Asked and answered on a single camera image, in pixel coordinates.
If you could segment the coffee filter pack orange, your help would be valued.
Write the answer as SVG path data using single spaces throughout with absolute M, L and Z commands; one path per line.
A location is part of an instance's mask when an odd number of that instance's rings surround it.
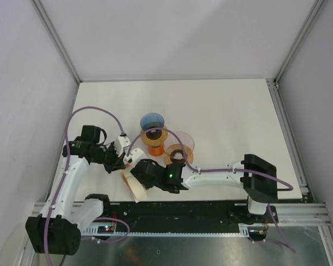
M 130 189 L 135 203 L 138 203 L 147 198 L 147 190 L 143 185 L 131 174 L 129 169 L 119 171 L 122 180 Z

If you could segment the orange glass carafe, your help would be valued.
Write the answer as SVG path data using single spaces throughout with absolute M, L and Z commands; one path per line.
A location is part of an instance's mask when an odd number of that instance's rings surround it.
M 161 156 L 164 153 L 164 149 L 163 149 L 162 146 L 159 146 L 159 147 L 148 146 L 148 153 L 151 156 L 159 157 L 159 156 Z

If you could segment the pink glass dripper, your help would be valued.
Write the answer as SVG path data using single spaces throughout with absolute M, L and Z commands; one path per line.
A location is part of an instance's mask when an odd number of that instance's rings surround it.
M 166 165 L 179 162 L 184 163 L 185 158 L 183 151 L 185 151 L 187 161 L 189 163 L 193 163 L 194 161 L 193 151 L 195 145 L 193 138 L 186 132 L 182 131 L 177 131 L 175 134 L 177 135 L 177 137 L 180 139 L 181 142 L 179 142 L 174 135 L 172 134 L 168 135 L 163 144 L 164 163 Z

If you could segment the blue glass dripper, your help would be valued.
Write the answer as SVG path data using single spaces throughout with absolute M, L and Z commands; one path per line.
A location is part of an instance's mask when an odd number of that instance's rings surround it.
M 160 131 L 164 127 L 164 118 L 154 112 L 145 114 L 140 120 L 140 127 L 143 131 L 147 131 L 148 129 Z

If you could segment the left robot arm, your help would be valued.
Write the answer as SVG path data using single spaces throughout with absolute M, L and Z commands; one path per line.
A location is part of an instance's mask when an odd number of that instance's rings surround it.
M 82 232 L 95 219 L 104 222 L 112 217 L 109 197 L 104 194 L 89 194 L 83 204 L 73 210 L 77 190 L 91 164 L 103 165 L 108 173 L 125 168 L 124 149 L 129 146 L 129 139 L 121 134 L 106 145 L 100 141 L 106 135 L 106 131 L 97 126 L 84 125 L 81 134 L 63 147 L 62 177 L 54 181 L 40 213 L 26 221 L 26 231 L 35 252 L 74 255 Z

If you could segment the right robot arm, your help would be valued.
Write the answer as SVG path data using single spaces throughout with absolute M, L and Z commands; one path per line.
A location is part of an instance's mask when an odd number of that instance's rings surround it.
M 208 186 L 243 189 L 248 194 L 245 217 L 251 222 L 261 220 L 267 204 L 278 200 L 276 167 L 253 154 L 246 154 L 242 161 L 215 172 L 200 168 L 194 171 L 185 163 L 161 166 L 152 159 L 142 159 L 132 168 L 131 174 L 146 189 L 157 187 L 174 194 Z

